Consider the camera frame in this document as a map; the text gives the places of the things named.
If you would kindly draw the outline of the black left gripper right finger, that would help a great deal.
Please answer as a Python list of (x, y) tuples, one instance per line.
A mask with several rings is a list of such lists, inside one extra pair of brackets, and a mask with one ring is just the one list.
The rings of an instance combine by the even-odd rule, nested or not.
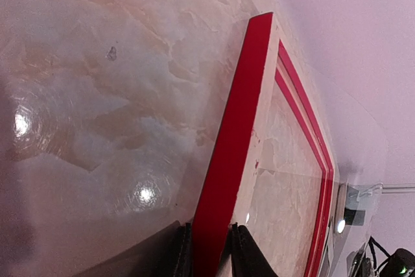
[(245, 225), (233, 224), (231, 272), (235, 277), (278, 277)]

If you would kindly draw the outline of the red wooden picture frame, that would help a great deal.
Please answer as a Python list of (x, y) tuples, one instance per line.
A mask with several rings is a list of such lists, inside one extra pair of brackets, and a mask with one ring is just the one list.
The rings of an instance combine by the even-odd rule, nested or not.
[(322, 120), (273, 12), (241, 30), (230, 92), (192, 221), (193, 274), (232, 276), (231, 228), (278, 276), (318, 276), (335, 169)]

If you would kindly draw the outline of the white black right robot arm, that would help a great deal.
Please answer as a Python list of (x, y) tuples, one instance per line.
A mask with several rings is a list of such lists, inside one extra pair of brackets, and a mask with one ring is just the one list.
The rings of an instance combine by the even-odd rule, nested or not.
[[(376, 276), (414, 276), (414, 254), (412, 252), (404, 248), (398, 248), (393, 254), (389, 254), (373, 237), (370, 237), (368, 244), (373, 257), (373, 269)], [(375, 247), (386, 256), (386, 259), (379, 265), (377, 264)]]

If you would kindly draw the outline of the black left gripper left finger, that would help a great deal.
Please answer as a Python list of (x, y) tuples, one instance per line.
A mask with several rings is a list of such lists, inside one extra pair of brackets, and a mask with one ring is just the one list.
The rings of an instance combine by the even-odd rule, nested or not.
[(148, 276), (193, 276), (193, 242), (191, 223), (179, 226)]

